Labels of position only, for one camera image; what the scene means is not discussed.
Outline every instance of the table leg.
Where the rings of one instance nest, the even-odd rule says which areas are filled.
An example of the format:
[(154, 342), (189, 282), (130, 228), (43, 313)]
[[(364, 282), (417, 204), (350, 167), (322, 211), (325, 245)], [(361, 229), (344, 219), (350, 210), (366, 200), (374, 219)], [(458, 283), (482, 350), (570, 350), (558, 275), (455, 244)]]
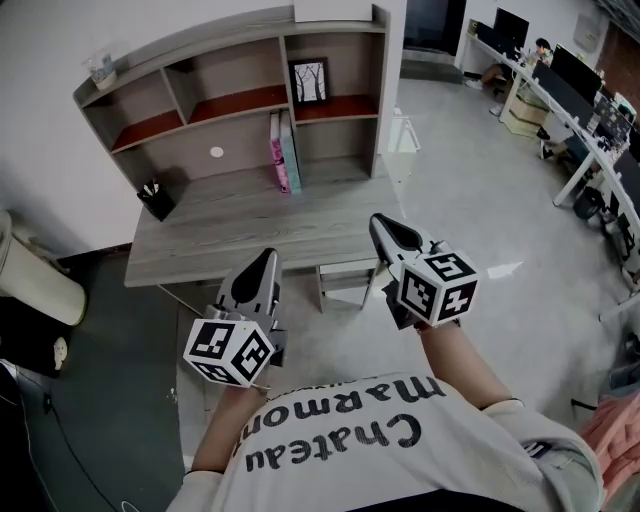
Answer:
[(578, 182), (587, 173), (587, 171), (589, 170), (589, 167), (591, 167), (591, 164), (593, 163), (593, 160), (594, 160), (593, 153), (589, 153), (589, 156), (587, 156), (587, 158), (584, 159), (584, 162), (582, 162), (580, 167), (578, 167), (578, 170), (575, 173), (573, 173), (573, 176), (571, 176), (571, 179), (567, 182), (564, 188), (553, 200), (554, 206), (560, 206), (563, 203), (563, 201), (569, 195), (569, 192), (571, 192), (575, 188)]
[(513, 81), (513, 87), (511, 87), (511, 92), (507, 97), (507, 101), (504, 103), (504, 108), (502, 109), (502, 114), (500, 114), (500, 122), (504, 123), (507, 119), (507, 114), (513, 105), (513, 102), (516, 99), (516, 94), (518, 94), (518, 89), (520, 88), (520, 84), (522, 83), (522, 75), (518, 74)]
[(623, 300), (615, 308), (611, 308), (609, 311), (605, 311), (601, 315), (598, 315), (598, 320), (600, 320), (601, 322), (606, 322), (610, 318), (619, 315), (638, 302), (640, 302), (640, 292), (636, 292), (628, 299)]
[(316, 267), (316, 286), (318, 287), (318, 309), (324, 313), (324, 291), (322, 289), (322, 277), (320, 277), (320, 267)]
[(364, 299), (362, 300), (362, 306), (360, 309), (364, 308), (364, 305), (367, 303), (367, 299), (369, 298), (369, 294), (371, 293), (371, 288), (373, 288), (373, 282), (376, 280), (376, 276), (378, 275), (378, 270), (380, 269), (380, 261), (376, 263), (376, 268), (373, 269), (373, 273), (371, 274), (371, 281), (369, 281), (369, 286), (367, 286), (367, 291), (364, 294)]

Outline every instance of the desk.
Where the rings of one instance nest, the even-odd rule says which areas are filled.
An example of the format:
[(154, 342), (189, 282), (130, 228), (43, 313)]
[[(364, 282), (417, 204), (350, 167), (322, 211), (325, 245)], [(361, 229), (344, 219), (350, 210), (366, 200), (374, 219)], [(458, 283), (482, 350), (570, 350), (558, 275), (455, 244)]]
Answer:
[(302, 178), (299, 195), (279, 191), (272, 167), (189, 182), (164, 222), (142, 211), (125, 285), (160, 286), (202, 313), (170, 285), (221, 280), (265, 247), (279, 252), (283, 271), (318, 276), (320, 266), (377, 260), (369, 218), (401, 216), (382, 159), (373, 178), (350, 158), (307, 163)]
[[(500, 116), (500, 121), (504, 122), (505, 112), (508, 112), (513, 104), (516, 93), (518, 91), (518, 87), (520, 87), (523, 81), (526, 81), (531, 89), (542, 99), (547, 100), (551, 111), (558, 116), (561, 122), (568, 125), (577, 135), (580, 137), (586, 148), (589, 150), (589, 155), (582, 162), (580, 167), (576, 170), (576, 172), (571, 176), (567, 184), (562, 188), (562, 190), (558, 193), (558, 195), (553, 199), (554, 206), (560, 206), (564, 200), (567, 198), (569, 193), (576, 187), (579, 181), (583, 178), (583, 176), (589, 170), (591, 164), (595, 161), (602, 168), (602, 173), (604, 179), (607, 182), (607, 185), (611, 188), (611, 191), (618, 199), (620, 203), (620, 213), (624, 213), (629, 221), (629, 229), (635, 236), (637, 240), (640, 240), (640, 217), (638, 217), (638, 212), (636, 211), (636, 207), (633, 204), (633, 201), (629, 197), (629, 195), (625, 192), (622, 183), (620, 182), (620, 178), (617, 176), (616, 172), (613, 169), (613, 163), (609, 155), (604, 153), (599, 147), (596, 140), (588, 134), (566, 110), (564, 110), (552, 97), (551, 95), (541, 87), (536, 80), (533, 79), (532, 70), (530, 68), (523, 68), (519, 66), (516, 62), (508, 59), (506, 56), (498, 53), (496, 50), (491, 48), (489, 45), (480, 41), (475, 35), (467, 33), (467, 45), (469, 41), (477, 46), (480, 50), (485, 52), (487, 55), (491, 56), (498, 62), (502, 64), (506, 64), (511, 68), (516, 77), (514, 78), (514, 85), (511, 89), (511, 93), (507, 98), (505, 103), (503, 113)], [(618, 306), (613, 308), (610, 311), (607, 311), (601, 315), (599, 315), (599, 319), (604, 321), (608, 318), (613, 317), (614, 315), (624, 311), (629, 308), (636, 302), (640, 302), (640, 293), (632, 295), (629, 299), (619, 303)]]

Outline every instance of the picture frame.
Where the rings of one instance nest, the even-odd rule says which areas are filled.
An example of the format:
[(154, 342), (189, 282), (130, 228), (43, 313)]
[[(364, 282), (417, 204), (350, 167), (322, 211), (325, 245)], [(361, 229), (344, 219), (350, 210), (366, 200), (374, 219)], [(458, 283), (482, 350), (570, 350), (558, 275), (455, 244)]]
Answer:
[(295, 106), (320, 105), (329, 101), (329, 68), (325, 57), (289, 61), (289, 76)]

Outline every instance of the cable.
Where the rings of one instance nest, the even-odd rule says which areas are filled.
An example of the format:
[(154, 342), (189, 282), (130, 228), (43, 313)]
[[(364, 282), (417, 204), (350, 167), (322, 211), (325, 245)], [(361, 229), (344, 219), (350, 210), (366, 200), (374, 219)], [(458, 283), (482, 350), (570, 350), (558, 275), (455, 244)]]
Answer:
[[(31, 454), (31, 435), (29, 434), (29, 425), (27, 424), (27, 409), (24, 406), (24, 399), (22, 398), (22, 393), (20, 392), (20, 381), (18, 380), (18, 374), (22, 375), (23, 377), (26, 377), (27, 379), (29, 379), (29, 377), (27, 377), (22, 372), (20, 372), (20, 370), (18, 370), (18, 367), (16, 365), (13, 365), (13, 369), (16, 371), (16, 386), (18, 386), (18, 394), (20, 395), (20, 404), (22, 405), (22, 421), (24, 422), (24, 430), (27, 434), (27, 452), (29, 453), (29, 460), (31, 461), (31, 466), (33, 466), (33, 470), (35, 471), (38, 477), (38, 480), (40, 480), (40, 484), (42, 485), (44, 492), (47, 494), (47, 498), (49, 498), (49, 502), (51, 503), (53, 510), (55, 510), (55, 512), (60, 512), (58, 510), (56, 502), (53, 501), (53, 498), (51, 497), (51, 493), (49, 492), (49, 488), (47, 487), (47, 484), (45, 483), (44, 478), (42, 478), (40, 471), (38, 471), (38, 466), (36, 466), (36, 463), (33, 460), (33, 455)], [(37, 384), (40, 388), (42, 388), (42, 386), (40, 386), (40, 384), (38, 384), (35, 380), (33, 379), (29, 379), (29, 380)]]
[(11, 400), (9, 400), (8, 398), (3, 397), (2, 395), (0, 395), (0, 398), (2, 398), (5, 402), (9, 402), (11, 405), (15, 405), (16, 407), (18, 407), (18, 404), (15, 402), (12, 402)]
[[(36, 382), (31, 377), (28, 377), (27, 375), (22, 373), (18, 369), (18, 367), (16, 365), (14, 365), (14, 369), (16, 370), (16, 382), (19, 383), (19, 380), (18, 380), (19, 376), (22, 376), (25, 379), (30, 380), (31, 382), (33, 382), (36, 386), (38, 386), (42, 390), (42, 392), (44, 394), (44, 404), (43, 404), (44, 405), (44, 412), (45, 412), (45, 414), (48, 414), (49, 410), (51, 410), (53, 412), (53, 416), (54, 416), (54, 418), (56, 420), (56, 423), (58, 424), (58, 429), (60, 429), (60, 434), (62, 435), (62, 439), (64, 440), (65, 445), (69, 449), (69, 453), (71, 453), (71, 456), (74, 458), (74, 460), (78, 464), (78, 467), (80, 468), (80, 470), (82, 471), (84, 476), (87, 478), (87, 480), (89, 480), (89, 483), (95, 489), (95, 491), (98, 493), (98, 495), (100, 495), (100, 497), (104, 500), (104, 502), (109, 506), (109, 508), (111, 510), (113, 510), (114, 512), (118, 512), (118, 510), (111, 504), (109, 499), (104, 495), (104, 493), (100, 490), (100, 488), (93, 481), (93, 479), (91, 478), (91, 476), (89, 475), (89, 473), (87, 472), (85, 467), (83, 466), (82, 462), (80, 462), (80, 459), (78, 459), (78, 456), (76, 455), (75, 451), (71, 447), (71, 444), (69, 443), (69, 439), (67, 439), (67, 434), (65, 433), (64, 427), (62, 426), (62, 422), (60, 421), (60, 416), (58, 415), (58, 411), (56, 410), (55, 406), (53, 405), (53, 396), (52, 396), (51, 391), (47, 392), (42, 387), (42, 385), (40, 383)], [(24, 424), (25, 424), (25, 429), (27, 431), (27, 439), (29, 441), (29, 457), (31, 458), (31, 463), (33, 464), (33, 467), (36, 470), (36, 474), (38, 475), (38, 478), (40, 479), (40, 482), (42, 483), (42, 486), (44, 487), (44, 489), (45, 489), (45, 491), (47, 493), (47, 496), (49, 497), (49, 501), (51, 501), (51, 504), (53, 505), (53, 508), (55, 509), (55, 511), (58, 512), (58, 508), (56, 507), (55, 502), (53, 501), (53, 498), (51, 498), (51, 494), (49, 494), (49, 489), (47, 488), (46, 484), (44, 483), (44, 480), (43, 480), (42, 476), (40, 476), (40, 473), (38, 472), (38, 470), (36, 468), (35, 462), (33, 461), (33, 457), (31, 456), (31, 440), (29, 438), (29, 429), (27, 427), (27, 413), (26, 413), (26, 409), (24, 408), (24, 401), (23, 400), (22, 400), (22, 410), (23, 410), (23, 413), (24, 413)], [(130, 505), (134, 509), (134, 512), (139, 512), (138, 509), (136, 507), (134, 507), (128, 501), (123, 501), (121, 503), (120, 506), (122, 508), (122, 512), (129, 512), (129, 511), (126, 511), (125, 508), (124, 508), (124, 504), (125, 503)]]
[(69, 452), (71, 453), (71, 456), (75, 459), (75, 461), (78, 463), (78, 467), (84, 473), (84, 476), (87, 477), (87, 480), (89, 480), (89, 483), (95, 489), (95, 491), (100, 495), (100, 497), (105, 501), (105, 503), (107, 505), (109, 505), (111, 510), (113, 510), (114, 512), (118, 512), (118, 510), (109, 501), (109, 498), (107, 498), (103, 494), (103, 492), (98, 488), (98, 486), (93, 481), (93, 479), (91, 478), (91, 476), (89, 475), (87, 470), (82, 465), (82, 462), (80, 462), (80, 459), (78, 459), (78, 456), (76, 455), (76, 452), (73, 451), (73, 448), (71, 447), (71, 444), (69, 444), (69, 440), (67, 439), (67, 434), (65, 434), (64, 428), (62, 427), (62, 423), (60, 422), (60, 417), (58, 416), (58, 411), (56, 410), (56, 408), (53, 405), (53, 400), (51, 398), (51, 395), (45, 395), (45, 406), (46, 406), (47, 403), (48, 403), (49, 407), (51, 408), (51, 412), (53, 412), (53, 416), (55, 417), (56, 422), (58, 423), (58, 428), (60, 429), (60, 434), (62, 434), (62, 439), (64, 440), (64, 444), (66, 444), (67, 448), (69, 448)]

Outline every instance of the gray floor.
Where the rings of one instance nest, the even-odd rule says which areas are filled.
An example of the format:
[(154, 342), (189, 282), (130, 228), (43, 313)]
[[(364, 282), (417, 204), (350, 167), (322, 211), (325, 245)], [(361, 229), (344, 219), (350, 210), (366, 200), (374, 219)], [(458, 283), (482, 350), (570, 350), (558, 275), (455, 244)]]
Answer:
[[(567, 176), (537, 157), (534, 140), (510, 134), (492, 105), (464, 86), (401, 80), (397, 106), (410, 114), (421, 150), (385, 161), (406, 216), (484, 271), (464, 322), (469, 337), (516, 396), (576, 428), (588, 415), (569, 399), (596, 400), (628, 320), (601, 324), (597, 315), (627, 290), (598, 230), (570, 204), (552, 205)], [(285, 367), (272, 370), (274, 393), (427, 367), (415, 334), (395, 329), (379, 288), (363, 311), (336, 304), (320, 315), (312, 284), (284, 283), (290, 342)], [(189, 323), (182, 312), (179, 355)], [(189, 465), (222, 388), (181, 362), (177, 388)]]
[[(120, 510), (165, 510), (183, 475), (175, 398), (178, 306), (155, 288), (123, 286), (127, 258), (109, 257), (80, 272), (89, 294), (69, 340), (60, 378), (37, 374), (76, 455)], [(60, 512), (108, 511), (63, 443), (42, 390), (24, 378), (34, 460)]]

